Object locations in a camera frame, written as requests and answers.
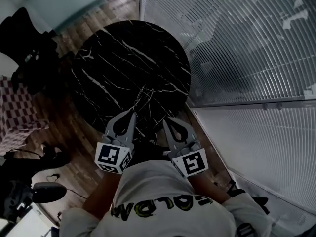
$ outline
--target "cable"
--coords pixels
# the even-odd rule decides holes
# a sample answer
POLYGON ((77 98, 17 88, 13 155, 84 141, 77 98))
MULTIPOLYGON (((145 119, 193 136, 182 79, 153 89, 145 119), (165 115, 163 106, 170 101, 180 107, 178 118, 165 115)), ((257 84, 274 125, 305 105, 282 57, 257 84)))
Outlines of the cable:
POLYGON ((75 192, 75 191, 73 191, 73 190, 71 190, 71 189, 67 189, 68 191, 71 191, 71 192, 73 192, 73 193, 75 193, 77 196, 79 196, 79 197, 81 197, 81 198, 84 198, 84 199, 88 199, 88 198, 86 198, 86 197, 84 197, 84 196, 81 196, 80 194, 78 194, 77 192, 75 192))
POLYGON ((57 213, 57 219, 59 219, 59 221, 61 221, 60 216, 61 216, 61 211, 57 213))
POLYGON ((28 153, 31 153, 31 154, 34 154, 34 155, 39 156, 39 158, 42 157, 42 156, 40 156, 38 153, 35 153, 35 152, 33 152, 33 151, 26 150, 26 149, 18 149, 18 148, 12 148, 12 149, 10 149, 8 152, 6 152, 6 153, 11 153, 11 152, 13 152, 13 151, 28 152, 28 153))
MULTIPOLYGON (((54 181, 54 182, 56 182, 57 179, 60 177, 60 174, 52 174, 51 176, 46 176, 46 181, 48 181, 48 180, 47 180, 48 177, 53 177, 53 176, 57 177, 56 180, 54 181)), ((77 192, 75 192, 75 191, 73 191, 73 190, 71 190, 71 189, 67 189, 67 190, 68 190, 68 191, 71 191, 71 192, 73 192, 73 193, 75 193, 77 196, 79 196, 79 197, 81 197, 81 198, 87 199, 86 197, 81 196, 80 194, 78 194, 77 192)))

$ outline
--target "checkered fabric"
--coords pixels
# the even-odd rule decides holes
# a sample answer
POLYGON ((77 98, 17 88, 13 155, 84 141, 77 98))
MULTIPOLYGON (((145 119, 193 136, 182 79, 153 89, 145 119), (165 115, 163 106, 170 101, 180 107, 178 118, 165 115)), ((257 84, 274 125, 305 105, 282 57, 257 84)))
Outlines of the checkered fabric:
POLYGON ((38 119, 32 97, 22 84, 13 92, 11 78, 0 77, 0 154, 23 145, 34 130, 47 129, 48 120, 38 119))

